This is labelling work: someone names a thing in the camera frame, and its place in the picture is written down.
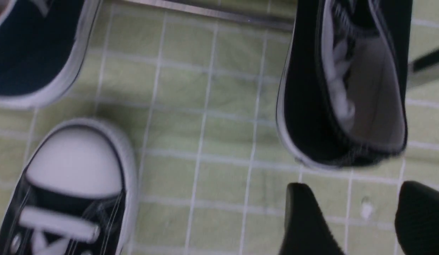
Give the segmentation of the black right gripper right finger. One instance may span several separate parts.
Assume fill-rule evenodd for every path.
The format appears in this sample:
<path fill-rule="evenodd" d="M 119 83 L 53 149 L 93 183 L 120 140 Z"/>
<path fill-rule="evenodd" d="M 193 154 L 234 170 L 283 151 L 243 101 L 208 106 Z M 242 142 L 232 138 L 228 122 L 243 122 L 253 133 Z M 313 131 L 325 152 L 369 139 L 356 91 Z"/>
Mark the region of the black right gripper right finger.
<path fill-rule="evenodd" d="M 395 231 L 406 255 L 439 255 L 439 191 L 417 181 L 400 189 Z"/>

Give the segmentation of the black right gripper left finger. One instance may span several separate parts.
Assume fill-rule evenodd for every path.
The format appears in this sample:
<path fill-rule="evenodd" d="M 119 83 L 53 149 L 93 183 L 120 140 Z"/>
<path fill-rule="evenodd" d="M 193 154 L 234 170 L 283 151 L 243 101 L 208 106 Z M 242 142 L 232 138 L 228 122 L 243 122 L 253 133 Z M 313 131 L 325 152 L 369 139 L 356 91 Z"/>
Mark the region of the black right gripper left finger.
<path fill-rule="evenodd" d="M 288 184 L 284 228 L 280 255 L 344 255 L 307 184 Z"/>

